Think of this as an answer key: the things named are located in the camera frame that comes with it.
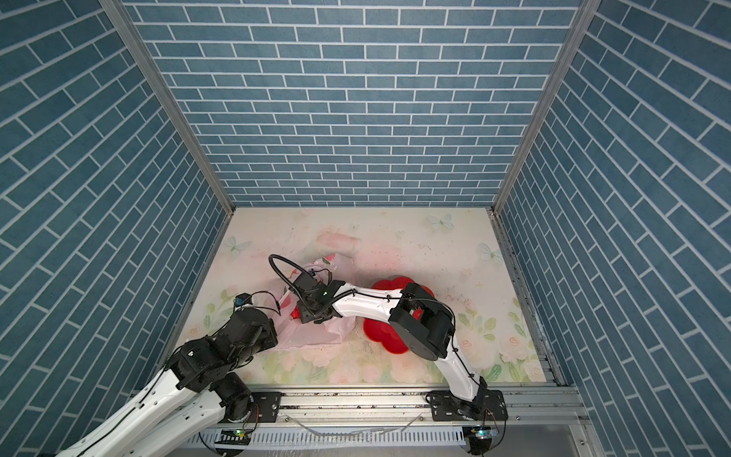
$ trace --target pink plastic bag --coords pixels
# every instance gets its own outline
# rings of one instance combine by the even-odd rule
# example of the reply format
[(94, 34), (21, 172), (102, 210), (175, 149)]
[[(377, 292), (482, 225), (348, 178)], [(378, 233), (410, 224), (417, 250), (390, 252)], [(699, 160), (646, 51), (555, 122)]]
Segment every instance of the pink plastic bag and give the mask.
[[(318, 271), (327, 268), (333, 273), (333, 278), (341, 281), (357, 284), (355, 267), (350, 257), (339, 254), (332, 254), (322, 259), (307, 264), (301, 264), (307, 271)], [(300, 275), (296, 271), (289, 276), (292, 281)], [(327, 282), (327, 271), (315, 273), (320, 281)], [(275, 296), (281, 295), (271, 290)], [(272, 351), (289, 351), (300, 349), (316, 349), (342, 343), (355, 328), (356, 317), (334, 317), (322, 324), (307, 322), (303, 324), (298, 318), (292, 318), (291, 313), (295, 310), (297, 296), (290, 291), (279, 300), (281, 304), (281, 316), (274, 314), (274, 328), (276, 329), (277, 341), (279, 342)]]

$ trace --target mounting plate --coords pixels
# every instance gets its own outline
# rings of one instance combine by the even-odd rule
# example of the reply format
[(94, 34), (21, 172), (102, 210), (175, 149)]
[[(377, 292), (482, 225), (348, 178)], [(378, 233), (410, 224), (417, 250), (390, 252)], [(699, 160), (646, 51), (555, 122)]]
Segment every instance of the mounting plate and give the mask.
[(252, 392), (251, 396), (254, 397), (254, 403), (259, 405), (259, 422), (276, 422), (281, 403), (281, 392)]
[[(459, 412), (463, 400), (452, 396), (448, 390), (432, 390), (426, 394), (426, 402), (431, 405), (431, 419), (434, 422), (450, 422), (453, 420), (469, 420)], [(495, 421), (507, 420), (505, 398), (500, 390), (487, 390), (485, 393), (485, 407), (493, 415), (488, 419)]]

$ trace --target blue brick wallpaper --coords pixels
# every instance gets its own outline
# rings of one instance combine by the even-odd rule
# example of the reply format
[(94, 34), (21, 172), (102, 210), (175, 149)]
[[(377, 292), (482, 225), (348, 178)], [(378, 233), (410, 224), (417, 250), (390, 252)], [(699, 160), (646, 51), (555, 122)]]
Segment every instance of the blue brick wallpaper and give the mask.
[(96, 0), (0, 1), (0, 455), (146, 382), (223, 221)]
[(603, 0), (503, 218), (609, 455), (731, 456), (731, 3)]
[(125, 1), (237, 205), (490, 205), (580, 0)]

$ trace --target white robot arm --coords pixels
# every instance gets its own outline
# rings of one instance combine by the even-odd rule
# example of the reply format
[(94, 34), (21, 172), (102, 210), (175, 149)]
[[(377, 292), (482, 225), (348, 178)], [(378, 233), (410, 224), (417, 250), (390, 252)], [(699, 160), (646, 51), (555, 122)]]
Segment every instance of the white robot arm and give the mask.
[[(274, 260), (303, 273), (292, 282)], [(323, 284), (284, 257), (272, 254), (269, 263), (298, 297), (303, 322), (361, 316), (391, 324), (412, 352), (437, 365), (459, 414), (484, 418), (487, 384), (461, 357), (454, 313), (420, 285), (375, 290), (332, 279)], [(276, 345), (272, 320), (253, 307), (250, 294), (239, 295), (223, 327), (179, 347), (140, 393), (58, 457), (164, 456), (223, 419), (247, 420), (255, 406), (251, 391), (231, 371)]]

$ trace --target red flower-shaped plate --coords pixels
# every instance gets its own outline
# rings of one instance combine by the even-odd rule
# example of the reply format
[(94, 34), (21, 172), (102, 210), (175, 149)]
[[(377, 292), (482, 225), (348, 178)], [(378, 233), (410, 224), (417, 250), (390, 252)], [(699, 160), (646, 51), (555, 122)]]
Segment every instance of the red flower-shaped plate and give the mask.
[[(398, 278), (392, 280), (382, 279), (381, 281), (376, 282), (376, 284), (373, 284), (372, 288), (378, 290), (403, 289), (410, 282), (415, 281), (405, 276), (399, 276)], [(424, 290), (429, 292), (432, 297), (434, 296), (434, 294), (431, 292), (431, 290), (429, 290), (428, 287), (424, 287)], [(414, 312), (414, 317), (416, 317), (417, 319), (420, 315), (420, 309)], [(403, 341), (401, 341), (401, 337), (398, 336), (396, 331), (393, 330), (393, 327), (391, 327), (386, 322), (381, 322), (373, 319), (365, 319), (363, 320), (363, 331), (365, 332), (365, 335), (368, 337), (368, 339), (381, 343), (381, 345), (391, 354), (404, 354), (409, 351), (409, 348), (404, 344)]]

